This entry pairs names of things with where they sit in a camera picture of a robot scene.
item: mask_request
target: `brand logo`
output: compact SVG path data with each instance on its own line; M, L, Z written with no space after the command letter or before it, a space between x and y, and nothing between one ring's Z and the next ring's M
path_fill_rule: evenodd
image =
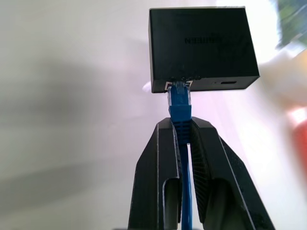
M216 35L185 38L186 44L215 44L219 43L220 41L220 37Z

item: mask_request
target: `black box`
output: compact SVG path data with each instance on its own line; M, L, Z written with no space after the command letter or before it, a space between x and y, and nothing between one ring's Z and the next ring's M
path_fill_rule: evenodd
M244 7L150 9L149 47L153 93L174 81L241 90L259 78Z

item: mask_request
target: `blue ethernet cable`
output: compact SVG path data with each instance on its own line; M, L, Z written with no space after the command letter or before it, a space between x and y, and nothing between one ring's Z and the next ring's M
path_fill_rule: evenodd
M189 174L188 147L191 102L189 87L185 82L174 82L168 87L168 110L177 134L182 173L181 229L192 230L192 192Z

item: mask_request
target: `red object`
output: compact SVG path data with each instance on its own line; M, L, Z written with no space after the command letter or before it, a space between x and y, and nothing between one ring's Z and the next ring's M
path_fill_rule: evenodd
M307 175L307 120L300 123L293 132L295 146L300 155L302 165Z

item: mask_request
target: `white surface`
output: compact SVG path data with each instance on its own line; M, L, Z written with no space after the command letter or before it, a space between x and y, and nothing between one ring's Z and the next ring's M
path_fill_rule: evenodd
M168 116L166 94L142 90L148 9L214 4L0 2L0 229L127 226L136 161ZM276 228L305 230L293 151L259 87L193 93L192 112L244 160Z

